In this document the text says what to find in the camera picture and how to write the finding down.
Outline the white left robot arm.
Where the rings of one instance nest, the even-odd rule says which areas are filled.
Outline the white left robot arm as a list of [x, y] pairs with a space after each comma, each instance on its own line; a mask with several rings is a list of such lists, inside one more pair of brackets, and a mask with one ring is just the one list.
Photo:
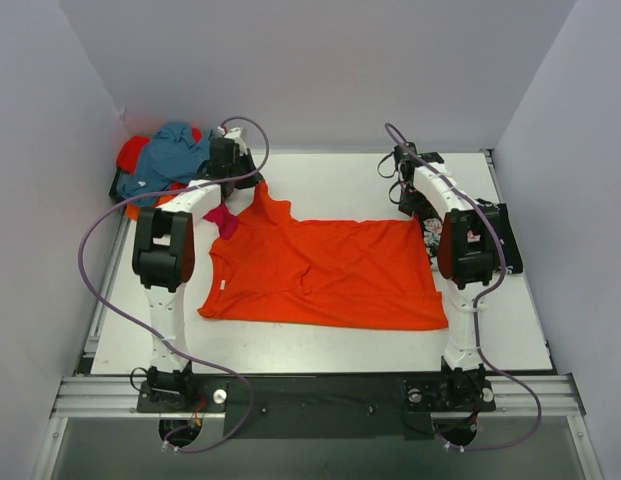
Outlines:
[[195, 268], [195, 223], [209, 215], [219, 234], [229, 235], [234, 221], [225, 200], [235, 190], [262, 181], [243, 129], [236, 127], [211, 140], [206, 172], [189, 183], [189, 191], [158, 207], [140, 210], [132, 268], [149, 305], [154, 335], [150, 366], [157, 371], [181, 373], [189, 362], [173, 350], [186, 350], [184, 297]]

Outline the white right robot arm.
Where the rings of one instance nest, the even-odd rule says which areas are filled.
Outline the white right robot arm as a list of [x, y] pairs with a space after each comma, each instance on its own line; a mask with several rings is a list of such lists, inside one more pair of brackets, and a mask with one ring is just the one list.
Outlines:
[[440, 155], [420, 154], [398, 142], [385, 156], [394, 163], [390, 201], [421, 224], [431, 263], [447, 281], [444, 303], [452, 313], [444, 364], [452, 370], [486, 365], [481, 354], [479, 314], [484, 297], [503, 282], [506, 259], [498, 206], [481, 205], [451, 178]]

